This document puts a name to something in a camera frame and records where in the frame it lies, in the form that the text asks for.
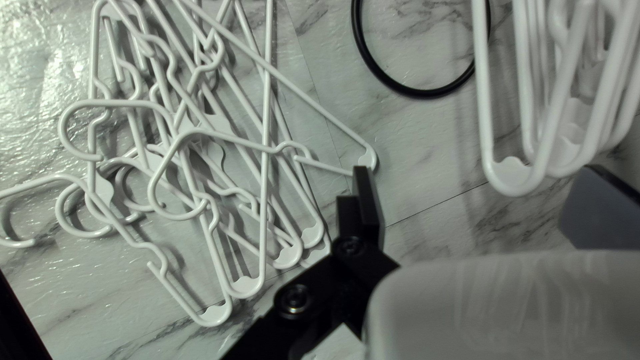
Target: black metal bracket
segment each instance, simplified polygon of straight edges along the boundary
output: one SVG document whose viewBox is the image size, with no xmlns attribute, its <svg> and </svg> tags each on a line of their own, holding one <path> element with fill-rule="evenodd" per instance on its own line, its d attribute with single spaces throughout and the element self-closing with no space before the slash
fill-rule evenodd
<svg viewBox="0 0 640 360">
<path fill-rule="evenodd" d="M 369 297 L 398 267 L 382 252 L 385 224 L 369 168 L 353 168 L 353 195 L 337 197 L 337 214 L 331 254 L 282 286 L 223 360 L 299 360 L 342 323 L 362 339 Z"/>
</svg>

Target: black rubber ring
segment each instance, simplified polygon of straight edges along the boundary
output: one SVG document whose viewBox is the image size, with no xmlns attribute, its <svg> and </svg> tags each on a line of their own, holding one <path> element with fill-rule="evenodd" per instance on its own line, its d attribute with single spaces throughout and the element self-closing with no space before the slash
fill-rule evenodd
<svg viewBox="0 0 640 360">
<path fill-rule="evenodd" d="M 369 70 L 391 90 L 408 96 L 414 97 L 417 99 L 435 99 L 437 97 L 445 96 L 450 94 L 451 92 L 456 91 L 459 87 L 464 85 L 464 83 L 471 78 L 471 75 L 474 74 L 474 62 L 473 60 L 467 67 L 467 69 L 460 75 L 457 79 L 442 86 L 440 88 L 434 89 L 417 89 L 412 88 L 403 84 L 400 84 L 396 80 L 392 79 L 387 73 L 380 68 L 376 60 L 371 55 L 369 48 L 367 47 L 367 43 L 364 40 L 364 32 L 362 31 L 362 1 L 363 0 L 352 0 L 351 2 L 351 28 L 353 29 L 353 38 L 356 41 L 356 46 L 358 47 L 358 51 L 360 51 L 360 55 L 364 60 L 364 63 L 367 65 Z M 484 0 L 484 4 L 486 6 L 486 21 L 487 21 L 487 33 L 491 30 L 491 6 L 489 4 L 489 0 Z"/>
</svg>

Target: marble floor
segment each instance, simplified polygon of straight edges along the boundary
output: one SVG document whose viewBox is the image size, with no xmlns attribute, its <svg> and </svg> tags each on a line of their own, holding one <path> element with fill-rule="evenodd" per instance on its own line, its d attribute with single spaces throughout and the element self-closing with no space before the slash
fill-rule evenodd
<svg viewBox="0 0 640 360">
<path fill-rule="evenodd" d="M 220 0 L 203 2 L 215 8 Z M 0 188 L 60 170 L 81 174 L 83 164 L 66 157 L 56 143 L 55 119 L 86 91 L 87 34 L 82 29 L 89 26 L 92 1 L 1 3 L 0 19 L 6 21 L 0 34 L 5 51 L 0 56 L 8 65 L 0 69 L 6 83 L 0 94 Z M 511 5 L 508 0 L 491 3 L 497 152 L 520 154 Z M 259 34 L 262 2 L 243 4 Z M 409 265 L 436 258 L 570 248 L 556 222 L 571 179 L 547 179 L 537 191 L 517 199 L 497 193 L 480 164 L 474 79 L 456 93 L 430 101 L 394 94 L 360 59 L 349 6 L 344 0 L 276 0 L 276 58 L 285 75 L 376 149 L 376 182 L 387 225 L 385 252 Z M 363 18 L 374 56 L 408 85 L 448 83 L 472 59 L 467 0 L 367 0 Z M 239 67 L 247 65 L 241 57 L 237 62 Z M 252 71 L 240 71 L 239 82 Z M 248 80 L 245 85 L 247 94 L 259 99 L 259 88 L 252 90 Z M 343 167 L 356 163 L 362 149 L 344 133 L 285 90 L 278 98 L 288 119 L 294 119 L 295 136 L 322 150 L 316 153 L 323 161 Z M 599 162 L 638 185 L 638 171 L 628 165 L 640 163 L 634 161 L 633 149 L 634 142 L 627 140 Z M 348 193 L 349 183 L 320 171 L 309 178 L 335 234 L 334 199 Z M 52 215 L 54 190 L 59 189 L 46 188 L 0 204 L 3 231 L 43 240 L 31 249 L 1 248 L 0 268 L 55 360 L 219 358 L 268 309 L 277 288 L 300 271 L 270 272 L 264 289 L 239 301 L 227 323 L 203 328 L 184 316 L 148 272 L 145 254 L 129 249 L 117 236 L 87 240 L 62 231 Z M 82 210 L 78 217 L 92 225 Z M 205 245 L 196 239 L 193 224 L 168 226 L 151 216 L 135 231 L 169 249 L 177 269 L 175 281 L 193 291 L 196 306 L 222 301 L 213 265 L 206 260 Z M 305 356 L 362 358 L 363 347 L 343 327 Z"/>
</svg>

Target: stack of white hangers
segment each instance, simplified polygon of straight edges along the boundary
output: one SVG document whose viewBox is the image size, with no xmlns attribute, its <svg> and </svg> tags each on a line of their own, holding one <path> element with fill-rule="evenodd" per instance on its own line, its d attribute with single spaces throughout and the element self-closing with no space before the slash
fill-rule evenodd
<svg viewBox="0 0 640 360">
<path fill-rule="evenodd" d="M 291 138 L 282 110 L 272 90 L 272 79 L 297 94 L 311 108 L 332 122 L 363 148 L 360 165 L 376 167 L 376 154 L 373 148 L 338 119 L 328 113 L 305 92 L 283 76 L 270 64 L 273 43 L 273 0 L 266 0 L 266 36 L 263 54 L 249 27 L 241 3 L 237 0 L 222 0 L 219 12 L 210 15 L 192 0 L 172 0 L 179 12 L 180 19 L 167 19 L 156 0 L 145 0 L 151 16 L 145 15 L 135 0 L 97 0 L 93 7 L 93 28 L 90 44 L 90 78 L 88 98 L 71 104 L 60 116 L 58 135 L 66 150 L 86 161 L 86 175 L 81 179 L 69 174 L 59 173 L 29 181 L 13 188 L 0 191 L 0 199 L 25 192 L 55 181 L 66 181 L 70 186 L 64 189 L 55 205 L 55 215 L 60 226 L 69 233 L 83 238 L 99 238 L 117 231 L 129 245 L 138 249 L 151 250 L 157 260 L 147 266 L 171 293 L 173 298 L 187 314 L 202 326 L 216 326 L 223 323 L 231 314 L 232 298 L 245 299 L 256 294 L 263 286 L 267 265 L 276 269 L 290 268 L 298 263 L 309 265 L 328 252 L 329 237 L 324 222 L 312 195 L 303 166 L 321 168 L 340 175 L 351 175 L 351 170 L 334 167 L 315 160 L 309 149 Z M 235 16 L 244 34 L 244 41 L 234 36 L 221 21 L 225 17 Z M 161 27 L 157 32 L 150 28 L 152 17 L 154 24 Z M 180 34 L 172 23 L 186 22 L 193 33 L 194 51 L 186 49 Z M 126 29 L 129 45 L 119 44 L 114 25 Z M 115 94 L 99 77 L 99 42 L 106 38 L 109 49 L 109 62 L 119 83 L 131 84 L 132 91 L 126 98 L 116 98 Z M 133 61 L 126 60 L 124 50 L 132 54 Z M 262 114 L 256 113 L 242 89 L 234 79 L 232 66 L 228 60 L 231 51 L 241 51 L 250 57 L 262 81 Z M 152 78 L 144 81 L 141 72 Z M 233 91 L 236 100 L 246 111 L 253 125 L 261 132 L 260 143 L 240 137 L 229 119 L 225 117 L 225 105 L 215 96 L 214 84 L 224 81 Z M 213 115 L 205 111 L 212 109 Z M 86 132 L 86 148 L 80 149 L 71 141 L 68 133 L 70 119 L 80 110 L 98 108 L 99 117 L 91 120 Z M 97 126 L 113 121 L 115 114 L 124 114 L 134 147 L 123 156 L 107 157 L 97 150 Z M 157 141 L 149 142 L 144 135 L 144 127 L 152 127 Z M 273 129 L 284 141 L 276 142 Z M 250 176 L 259 183 L 259 191 L 252 193 L 234 183 L 223 170 L 222 159 L 225 149 L 233 148 L 242 157 Z M 252 152 L 260 153 L 260 159 L 254 159 Z M 197 156 L 204 162 L 211 174 L 207 176 L 193 164 Z M 177 171 L 186 181 L 186 189 L 174 186 L 167 180 L 168 168 Z M 278 168 L 279 181 L 287 181 L 295 189 L 296 201 L 303 205 L 308 213 L 306 218 L 312 225 L 295 226 L 287 210 L 269 186 L 271 168 Z M 127 197 L 125 182 L 127 173 L 135 168 L 148 176 L 146 204 Z M 184 203 L 190 210 L 185 213 L 171 213 L 165 204 L 157 198 L 157 189 L 168 190 L 176 201 Z M 78 229 L 67 218 L 65 208 L 70 199 L 78 192 L 84 193 L 88 211 L 104 223 L 104 227 L 94 231 Z M 115 194 L 122 198 L 130 210 L 127 217 L 113 212 Z M 183 297 L 185 291 L 178 289 L 167 279 L 169 264 L 166 254 L 152 242 L 134 238 L 127 224 L 131 224 L 146 212 L 154 211 L 168 220 L 183 221 L 196 219 L 202 228 L 217 278 L 223 291 L 225 302 L 222 305 L 208 307 L 199 313 Z M 246 239 L 238 231 L 238 213 L 253 219 L 259 226 L 259 238 Z M 232 280 L 228 264 L 221 255 L 216 232 L 223 232 L 257 258 L 259 274 L 256 277 L 241 276 Z M 1 245 L 15 248 L 30 247 L 37 243 L 35 239 L 15 241 L 0 239 Z M 276 252 L 268 253 L 267 248 L 276 247 Z"/>
<path fill-rule="evenodd" d="M 500 193 L 565 177 L 626 135 L 640 101 L 638 0 L 512 0 L 522 145 L 494 160 L 484 0 L 473 0 L 483 168 Z"/>
</svg>

